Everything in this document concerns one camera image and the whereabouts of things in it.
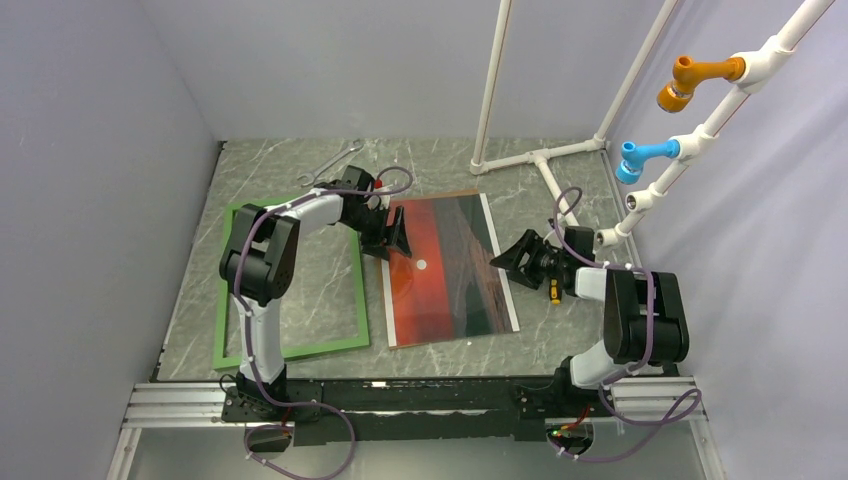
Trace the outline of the black yellow screwdriver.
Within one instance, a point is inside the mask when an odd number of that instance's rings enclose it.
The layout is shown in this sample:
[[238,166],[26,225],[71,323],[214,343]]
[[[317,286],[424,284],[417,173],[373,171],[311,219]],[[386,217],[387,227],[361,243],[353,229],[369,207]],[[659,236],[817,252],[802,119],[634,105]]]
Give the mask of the black yellow screwdriver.
[[552,304],[558,305],[558,304],[561,303],[561,295],[562,295],[561,282],[557,278],[554,278],[554,277],[550,278],[548,293],[549,293],[549,300]]

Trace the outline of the red sunset photo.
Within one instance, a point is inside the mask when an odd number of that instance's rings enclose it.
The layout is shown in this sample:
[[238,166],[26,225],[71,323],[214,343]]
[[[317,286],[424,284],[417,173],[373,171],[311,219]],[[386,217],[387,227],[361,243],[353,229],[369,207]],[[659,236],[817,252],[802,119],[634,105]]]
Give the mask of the red sunset photo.
[[487,196],[476,190],[395,201],[404,210],[410,256],[381,263],[388,344],[405,348],[517,333]]

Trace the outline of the green wooden photo frame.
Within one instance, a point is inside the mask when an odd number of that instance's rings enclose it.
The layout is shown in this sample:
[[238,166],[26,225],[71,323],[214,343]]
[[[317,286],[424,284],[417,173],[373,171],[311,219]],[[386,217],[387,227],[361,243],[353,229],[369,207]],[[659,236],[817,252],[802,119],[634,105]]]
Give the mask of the green wooden photo frame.
[[[280,320],[286,364],[370,345],[362,254],[357,232],[325,226],[298,246],[293,280],[268,313]],[[242,359],[239,304],[218,279],[212,369],[238,368]]]

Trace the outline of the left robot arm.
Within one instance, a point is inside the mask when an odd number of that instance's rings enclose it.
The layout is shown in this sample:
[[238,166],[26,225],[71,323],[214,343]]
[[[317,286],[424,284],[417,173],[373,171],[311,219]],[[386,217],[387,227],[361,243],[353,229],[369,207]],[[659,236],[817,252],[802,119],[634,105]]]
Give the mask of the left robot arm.
[[393,203],[392,194],[383,189],[379,176],[348,166],[341,178],[318,183],[278,205],[247,203],[235,211],[219,275],[239,311],[237,390],[248,396],[248,407],[261,419],[279,417],[289,400],[280,323],[269,306],[289,290],[300,241],[341,224],[357,234],[366,255],[411,257],[406,211]]

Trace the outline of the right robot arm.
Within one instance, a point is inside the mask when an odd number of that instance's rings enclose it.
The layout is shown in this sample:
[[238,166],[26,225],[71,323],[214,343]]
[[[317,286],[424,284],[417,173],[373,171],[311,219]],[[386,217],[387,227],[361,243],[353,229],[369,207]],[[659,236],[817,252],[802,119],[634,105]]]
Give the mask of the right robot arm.
[[552,233],[558,244],[528,229],[490,264],[525,287],[545,285],[555,304],[566,296],[603,303],[600,340],[566,361],[569,377],[550,391],[555,409],[574,415],[588,404],[590,389],[646,366],[684,360],[689,334],[675,275],[597,263],[589,228],[564,227]]

